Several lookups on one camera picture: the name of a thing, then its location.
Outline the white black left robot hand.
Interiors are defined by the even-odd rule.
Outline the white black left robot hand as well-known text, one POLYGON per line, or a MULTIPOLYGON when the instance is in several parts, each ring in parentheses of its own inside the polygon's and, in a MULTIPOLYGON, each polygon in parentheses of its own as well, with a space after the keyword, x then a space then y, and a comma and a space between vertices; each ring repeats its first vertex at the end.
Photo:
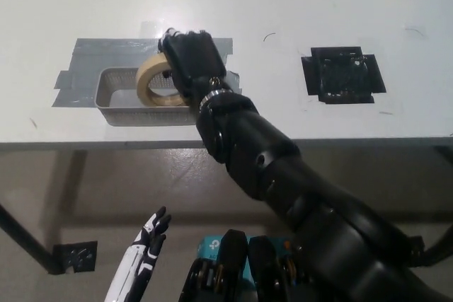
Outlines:
POLYGON ((154 212, 126 249, 105 296, 106 301, 141 301, 166 239, 171 215, 154 212))

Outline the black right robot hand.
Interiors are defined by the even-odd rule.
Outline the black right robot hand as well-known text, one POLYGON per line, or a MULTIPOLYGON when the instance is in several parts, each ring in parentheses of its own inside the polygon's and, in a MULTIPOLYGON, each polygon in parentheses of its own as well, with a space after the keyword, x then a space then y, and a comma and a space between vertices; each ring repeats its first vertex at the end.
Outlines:
POLYGON ((159 51, 171 68, 178 92, 198 106, 211 91, 223 88, 226 68, 212 36, 206 31, 182 33, 169 28, 159 51))

